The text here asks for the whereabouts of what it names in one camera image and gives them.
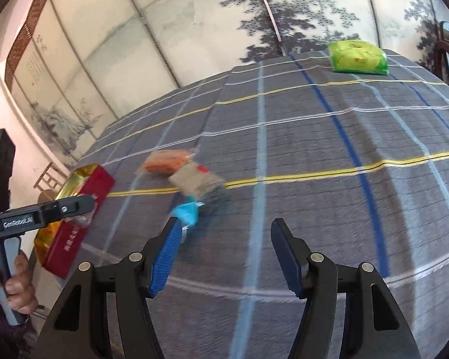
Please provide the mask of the left hand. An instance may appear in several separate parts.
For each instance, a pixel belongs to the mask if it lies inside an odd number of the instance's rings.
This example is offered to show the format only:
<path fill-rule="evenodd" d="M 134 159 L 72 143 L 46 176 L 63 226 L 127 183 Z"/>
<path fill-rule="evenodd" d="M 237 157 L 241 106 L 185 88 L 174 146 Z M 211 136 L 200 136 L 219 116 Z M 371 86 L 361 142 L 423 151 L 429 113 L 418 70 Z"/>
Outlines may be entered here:
<path fill-rule="evenodd" d="M 32 271 L 29 269 L 29 261 L 22 251 L 17 255 L 14 266 L 17 274 L 4 284 L 5 290 L 9 294 L 7 303 L 12 310 L 31 315 L 37 309 L 38 300 L 32 285 Z"/>

